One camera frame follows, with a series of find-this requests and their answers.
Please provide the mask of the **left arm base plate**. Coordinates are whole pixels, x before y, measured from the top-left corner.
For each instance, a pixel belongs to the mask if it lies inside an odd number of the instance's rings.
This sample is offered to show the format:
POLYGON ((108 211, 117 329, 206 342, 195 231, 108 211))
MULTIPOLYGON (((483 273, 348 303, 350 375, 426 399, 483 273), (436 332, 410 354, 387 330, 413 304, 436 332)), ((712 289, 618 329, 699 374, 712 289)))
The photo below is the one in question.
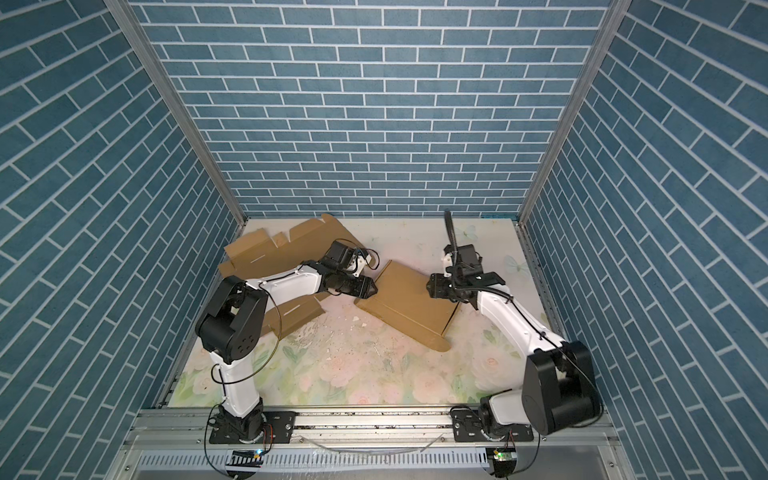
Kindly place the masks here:
POLYGON ((294 411, 254 411, 244 418, 220 407, 208 425, 207 440, 216 444, 288 444, 296 420, 294 411))

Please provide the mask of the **cardboard box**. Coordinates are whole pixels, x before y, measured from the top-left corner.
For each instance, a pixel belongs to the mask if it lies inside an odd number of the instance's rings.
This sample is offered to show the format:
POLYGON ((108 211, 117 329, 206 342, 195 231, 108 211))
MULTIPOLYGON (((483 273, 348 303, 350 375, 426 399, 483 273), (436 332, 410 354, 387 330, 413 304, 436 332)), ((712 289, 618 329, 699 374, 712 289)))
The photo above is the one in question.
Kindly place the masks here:
MULTIPOLYGON (((321 259, 334 241, 348 246, 363 244, 330 214, 301 223, 294 220, 259 221, 257 227, 225 247, 227 259, 218 266, 226 278, 242 280, 279 276, 298 267, 301 262, 321 259)), ((304 295, 279 304, 279 310, 268 308, 261 334, 273 332, 280 339, 325 313, 321 302, 329 295, 304 295)))
POLYGON ((375 279, 378 292, 368 299, 357 299, 354 304, 425 347, 447 352, 451 343, 446 331, 458 305, 431 298, 428 280, 427 275, 389 260, 375 279))

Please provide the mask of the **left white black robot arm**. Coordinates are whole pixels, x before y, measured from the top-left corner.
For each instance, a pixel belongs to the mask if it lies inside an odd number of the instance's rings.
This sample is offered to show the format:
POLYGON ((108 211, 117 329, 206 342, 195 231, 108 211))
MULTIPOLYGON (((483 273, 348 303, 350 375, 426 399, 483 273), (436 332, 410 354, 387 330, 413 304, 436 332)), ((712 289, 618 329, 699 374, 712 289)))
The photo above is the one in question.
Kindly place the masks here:
POLYGON ((304 261, 286 272, 222 280, 195 326, 213 361, 211 378, 224 390, 220 414, 232 421, 262 421, 263 402, 249 369, 268 312, 317 293, 368 299, 377 287, 364 270, 374 270, 378 264, 372 250, 337 239, 321 259, 304 261))

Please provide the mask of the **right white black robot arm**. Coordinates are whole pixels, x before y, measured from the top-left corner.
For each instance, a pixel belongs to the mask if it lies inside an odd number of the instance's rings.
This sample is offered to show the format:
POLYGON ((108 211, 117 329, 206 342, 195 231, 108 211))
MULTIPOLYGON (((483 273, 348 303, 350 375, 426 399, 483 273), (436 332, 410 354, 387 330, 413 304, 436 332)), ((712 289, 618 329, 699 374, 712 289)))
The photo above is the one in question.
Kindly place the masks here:
POLYGON ((472 244, 451 240, 443 266, 426 284, 429 296, 471 305, 525 355, 522 386, 480 400, 479 415, 488 433, 528 424, 546 436, 583 428, 602 416, 591 353, 582 342, 568 342, 535 319, 500 275, 483 270, 472 244))

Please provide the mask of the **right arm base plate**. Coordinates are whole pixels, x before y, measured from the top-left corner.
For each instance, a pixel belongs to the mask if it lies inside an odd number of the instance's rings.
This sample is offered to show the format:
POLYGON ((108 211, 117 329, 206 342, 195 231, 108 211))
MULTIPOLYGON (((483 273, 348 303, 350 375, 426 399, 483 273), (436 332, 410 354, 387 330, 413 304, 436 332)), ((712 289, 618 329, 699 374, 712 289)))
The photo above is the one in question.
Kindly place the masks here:
POLYGON ((530 442, 533 430, 527 424, 499 424, 490 410, 480 406, 477 409, 457 405, 449 409, 453 436, 456 442, 530 442))

